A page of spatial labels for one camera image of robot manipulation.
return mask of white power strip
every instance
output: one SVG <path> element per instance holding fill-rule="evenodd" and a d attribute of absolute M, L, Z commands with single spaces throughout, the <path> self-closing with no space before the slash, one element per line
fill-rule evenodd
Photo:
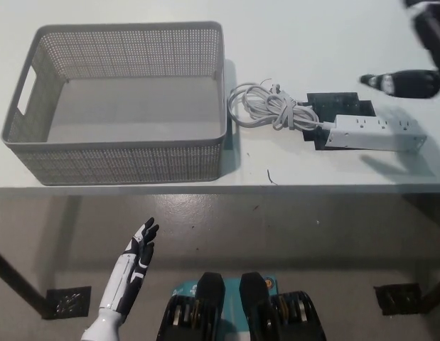
<path fill-rule="evenodd" d="M 418 151 L 426 134 L 415 120 L 337 115 L 330 128 L 327 147 Z"/>

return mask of cable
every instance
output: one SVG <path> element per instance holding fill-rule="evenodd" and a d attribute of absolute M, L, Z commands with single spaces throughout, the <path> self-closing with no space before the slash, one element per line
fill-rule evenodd
<path fill-rule="evenodd" d="M 242 101 L 252 121 L 241 121 L 232 112 L 235 100 Z M 314 130 L 318 126 L 330 129 L 330 122 L 320 122 L 311 107 L 305 107 L 280 90 L 278 84 L 269 90 L 257 83 L 243 83 L 234 88 L 227 98 L 227 110 L 231 118 L 244 128 L 272 124 L 275 130 L 288 126 L 290 129 Z"/>

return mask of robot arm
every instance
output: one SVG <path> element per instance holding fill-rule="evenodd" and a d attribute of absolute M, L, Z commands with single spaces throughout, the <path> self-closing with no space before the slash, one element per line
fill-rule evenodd
<path fill-rule="evenodd" d="M 363 75 L 360 82 L 393 97 L 432 98 L 440 91 L 440 0 L 405 0 L 405 4 L 414 30 L 437 70 Z"/>
<path fill-rule="evenodd" d="M 159 229 L 154 221 L 150 218 L 137 230 L 118 258 L 104 290 L 98 318 L 81 341 L 119 341 L 119 327 L 132 309 L 154 253 L 151 241 Z"/>

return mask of table surface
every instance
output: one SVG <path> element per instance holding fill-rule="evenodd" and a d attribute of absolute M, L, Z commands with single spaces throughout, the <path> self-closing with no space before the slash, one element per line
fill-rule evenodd
<path fill-rule="evenodd" d="M 46 187 L 0 139 L 0 195 L 440 192 L 440 95 L 430 100 L 395 99 L 358 84 L 365 73 L 433 68 L 401 1 L 0 1 L 0 133 L 39 27 L 162 21 L 222 24 L 228 89 L 272 78 L 297 99 L 306 99 L 307 92 L 357 92 L 360 99 L 372 100 L 378 116 L 416 119 L 428 140 L 418 155 L 315 151 L 298 131 L 234 126 L 233 148 L 225 151 L 222 176 L 213 182 Z M 270 183 L 269 174 L 278 185 Z"/>

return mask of gray plastic basket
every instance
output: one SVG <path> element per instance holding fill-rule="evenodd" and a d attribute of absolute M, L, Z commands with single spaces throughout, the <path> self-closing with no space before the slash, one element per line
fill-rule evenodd
<path fill-rule="evenodd" d="M 42 27 L 2 139 L 44 185 L 215 180 L 223 65 L 214 22 Z M 36 81 L 22 114 L 30 67 Z"/>

